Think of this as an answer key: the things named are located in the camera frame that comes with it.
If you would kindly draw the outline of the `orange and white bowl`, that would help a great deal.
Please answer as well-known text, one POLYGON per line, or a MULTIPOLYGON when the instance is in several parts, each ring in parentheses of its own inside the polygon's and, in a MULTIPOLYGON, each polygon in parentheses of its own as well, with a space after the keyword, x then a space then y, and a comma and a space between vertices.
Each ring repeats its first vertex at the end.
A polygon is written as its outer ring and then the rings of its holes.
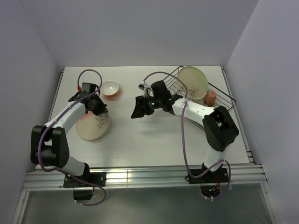
POLYGON ((115 81, 108 80, 102 84, 101 93, 106 98, 115 98, 119 95, 119 84, 115 81))

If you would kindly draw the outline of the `pink and cream plate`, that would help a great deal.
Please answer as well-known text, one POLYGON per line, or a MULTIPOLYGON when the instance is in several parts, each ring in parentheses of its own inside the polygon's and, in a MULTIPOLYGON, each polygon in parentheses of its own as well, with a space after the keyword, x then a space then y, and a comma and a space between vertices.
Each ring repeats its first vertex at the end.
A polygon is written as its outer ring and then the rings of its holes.
POLYGON ((100 138, 109 128, 109 114, 94 115, 91 111, 76 122, 76 130, 80 138, 92 141, 100 138))

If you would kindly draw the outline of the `green and cream plate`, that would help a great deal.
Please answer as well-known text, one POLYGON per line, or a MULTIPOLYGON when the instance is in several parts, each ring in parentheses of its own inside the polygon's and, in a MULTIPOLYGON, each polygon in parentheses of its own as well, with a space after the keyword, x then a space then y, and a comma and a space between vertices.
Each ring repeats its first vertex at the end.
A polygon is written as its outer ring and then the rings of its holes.
POLYGON ((186 86, 192 99, 202 99, 208 92, 208 79, 198 68, 186 66, 180 69, 177 78, 186 86))

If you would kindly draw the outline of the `pink ceramic mug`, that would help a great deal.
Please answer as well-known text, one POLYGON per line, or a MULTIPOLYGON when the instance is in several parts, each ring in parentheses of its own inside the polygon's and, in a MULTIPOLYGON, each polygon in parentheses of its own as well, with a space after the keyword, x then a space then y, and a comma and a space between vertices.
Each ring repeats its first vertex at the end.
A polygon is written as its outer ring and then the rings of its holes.
POLYGON ((217 98, 217 93, 215 91, 209 91, 205 96, 205 104, 207 106, 213 106, 217 98))

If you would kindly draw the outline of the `grey-green ceramic mug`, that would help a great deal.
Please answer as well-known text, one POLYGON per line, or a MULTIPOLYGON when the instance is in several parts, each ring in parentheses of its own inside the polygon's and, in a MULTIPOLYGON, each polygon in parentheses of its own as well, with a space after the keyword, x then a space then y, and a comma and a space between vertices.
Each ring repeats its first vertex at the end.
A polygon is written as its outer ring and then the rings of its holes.
POLYGON ((199 105, 204 105, 205 104, 205 102, 202 99, 197 99, 194 102, 199 104, 199 105))

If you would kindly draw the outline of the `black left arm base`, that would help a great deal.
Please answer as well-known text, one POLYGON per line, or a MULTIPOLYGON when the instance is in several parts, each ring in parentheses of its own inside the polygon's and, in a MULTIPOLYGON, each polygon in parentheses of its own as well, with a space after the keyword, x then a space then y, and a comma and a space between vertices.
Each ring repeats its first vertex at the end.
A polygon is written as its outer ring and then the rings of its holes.
POLYGON ((61 171, 65 175, 64 188, 83 188, 92 187, 92 190, 73 190, 74 202, 81 206, 95 206, 103 203, 107 197, 107 191, 103 188, 106 184, 107 172, 90 172, 87 164, 82 176, 74 176, 65 171, 61 171), (96 203, 88 203, 93 197, 95 188, 99 188, 103 192, 103 198, 96 203))

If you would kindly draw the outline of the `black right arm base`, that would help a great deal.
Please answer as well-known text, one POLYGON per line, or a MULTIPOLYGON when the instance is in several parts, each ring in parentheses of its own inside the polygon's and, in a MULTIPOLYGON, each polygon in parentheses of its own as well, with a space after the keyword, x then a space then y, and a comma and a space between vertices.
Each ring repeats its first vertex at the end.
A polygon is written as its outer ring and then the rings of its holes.
POLYGON ((189 184, 211 184, 200 186, 201 194, 207 198, 216 198, 221 195, 221 184, 228 183, 230 185, 231 173, 226 168, 219 168, 215 172, 208 171, 198 179, 192 178, 190 175, 185 177, 185 181, 189 184))

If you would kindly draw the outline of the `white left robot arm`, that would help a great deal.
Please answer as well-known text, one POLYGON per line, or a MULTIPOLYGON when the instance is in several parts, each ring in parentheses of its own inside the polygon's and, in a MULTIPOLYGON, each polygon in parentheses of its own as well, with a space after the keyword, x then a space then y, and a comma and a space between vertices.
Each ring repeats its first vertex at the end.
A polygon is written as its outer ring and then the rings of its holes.
POLYGON ((82 83, 78 92, 68 100, 65 108, 51 121, 43 126, 36 125, 31 132, 30 160, 40 165, 47 172, 61 170, 74 176, 79 186, 90 183, 91 174, 88 165, 70 156, 67 133, 88 112, 101 115, 107 105, 99 98, 99 86, 82 83))

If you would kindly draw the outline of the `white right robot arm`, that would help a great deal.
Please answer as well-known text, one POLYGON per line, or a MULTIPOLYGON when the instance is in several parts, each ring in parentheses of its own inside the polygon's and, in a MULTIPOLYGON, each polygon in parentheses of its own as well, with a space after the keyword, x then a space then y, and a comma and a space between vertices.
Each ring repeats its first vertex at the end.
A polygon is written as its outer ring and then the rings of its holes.
POLYGON ((203 126, 209 151, 203 163, 202 176, 207 182, 214 181, 224 163, 226 149, 239 135, 239 129, 228 110, 223 106, 213 108, 199 105, 188 100, 186 95, 171 94, 164 81, 152 85, 141 82, 138 87, 143 94, 135 98, 132 119, 150 116, 155 110, 162 109, 180 116, 181 121, 187 118, 203 126))

